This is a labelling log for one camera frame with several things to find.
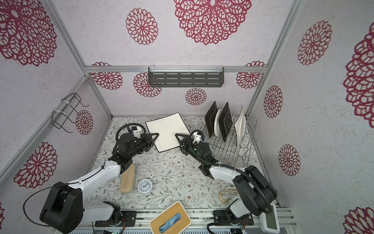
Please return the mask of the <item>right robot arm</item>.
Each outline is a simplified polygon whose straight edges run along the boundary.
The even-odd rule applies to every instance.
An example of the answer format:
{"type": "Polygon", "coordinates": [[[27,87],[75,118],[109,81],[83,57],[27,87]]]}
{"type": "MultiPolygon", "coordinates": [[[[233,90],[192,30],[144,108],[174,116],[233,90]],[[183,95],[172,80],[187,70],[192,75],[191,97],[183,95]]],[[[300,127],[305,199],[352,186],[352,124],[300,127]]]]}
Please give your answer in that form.
{"type": "Polygon", "coordinates": [[[190,155],[200,163],[199,169],[204,176],[232,184],[239,198],[227,208],[229,219],[246,215],[272,215],[271,203],[277,198],[277,192],[259,169],[253,165],[236,168],[216,160],[202,131],[195,130],[190,135],[175,134],[184,155],[190,155]]]}

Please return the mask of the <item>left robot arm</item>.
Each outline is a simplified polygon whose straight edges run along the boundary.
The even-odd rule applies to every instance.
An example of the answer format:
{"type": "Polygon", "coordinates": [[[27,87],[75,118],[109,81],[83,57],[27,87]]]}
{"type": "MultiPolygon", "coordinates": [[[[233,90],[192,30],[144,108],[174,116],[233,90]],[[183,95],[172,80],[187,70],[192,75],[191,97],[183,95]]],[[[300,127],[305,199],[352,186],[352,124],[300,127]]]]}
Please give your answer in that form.
{"type": "Polygon", "coordinates": [[[117,136],[112,156],[101,167],[69,183],[58,182],[51,187],[40,221],[63,234],[90,222],[104,221],[118,226],[123,219],[120,206],[109,201],[85,206],[84,199],[108,180],[124,173],[132,165],[132,158],[149,151],[158,137],[158,133],[117,136]]]}

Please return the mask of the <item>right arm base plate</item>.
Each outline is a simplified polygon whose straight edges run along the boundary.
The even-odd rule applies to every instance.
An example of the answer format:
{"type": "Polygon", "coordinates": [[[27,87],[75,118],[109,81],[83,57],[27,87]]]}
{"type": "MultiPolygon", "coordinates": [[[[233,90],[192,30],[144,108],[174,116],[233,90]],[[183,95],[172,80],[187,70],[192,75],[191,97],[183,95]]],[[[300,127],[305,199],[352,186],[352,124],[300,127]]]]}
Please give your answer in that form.
{"type": "Polygon", "coordinates": [[[228,210],[214,210],[214,223],[225,223],[225,225],[236,226],[253,226],[254,220],[252,214],[248,214],[245,218],[239,220],[234,214],[228,210]]]}

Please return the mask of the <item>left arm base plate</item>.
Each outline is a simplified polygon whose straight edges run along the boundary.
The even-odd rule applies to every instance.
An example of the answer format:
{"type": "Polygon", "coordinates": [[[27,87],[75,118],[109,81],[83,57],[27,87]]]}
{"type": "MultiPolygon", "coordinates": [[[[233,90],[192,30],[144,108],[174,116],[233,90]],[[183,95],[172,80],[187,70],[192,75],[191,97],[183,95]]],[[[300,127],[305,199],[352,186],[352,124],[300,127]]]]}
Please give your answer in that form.
{"type": "Polygon", "coordinates": [[[119,205],[109,201],[105,201],[104,204],[114,210],[107,220],[96,221],[94,223],[95,227],[134,227],[137,211],[122,211],[119,205]]]}

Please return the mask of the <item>white square plate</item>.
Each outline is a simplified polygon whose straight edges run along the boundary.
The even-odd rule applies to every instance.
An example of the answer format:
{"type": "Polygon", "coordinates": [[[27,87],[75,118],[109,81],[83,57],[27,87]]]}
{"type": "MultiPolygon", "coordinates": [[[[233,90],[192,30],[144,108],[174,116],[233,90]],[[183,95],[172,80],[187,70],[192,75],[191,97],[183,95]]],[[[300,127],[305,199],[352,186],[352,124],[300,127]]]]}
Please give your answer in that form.
{"type": "Polygon", "coordinates": [[[186,124],[179,113],[163,117],[157,120],[146,122],[148,131],[151,134],[158,133],[155,147],[159,153],[177,148],[180,146],[175,134],[189,135],[186,124]]]}
{"type": "Polygon", "coordinates": [[[246,128],[246,118],[243,110],[243,106],[241,106],[241,112],[237,121],[234,124],[236,137],[237,137],[237,147],[240,147],[244,138],[245,128],[246,128]]]}

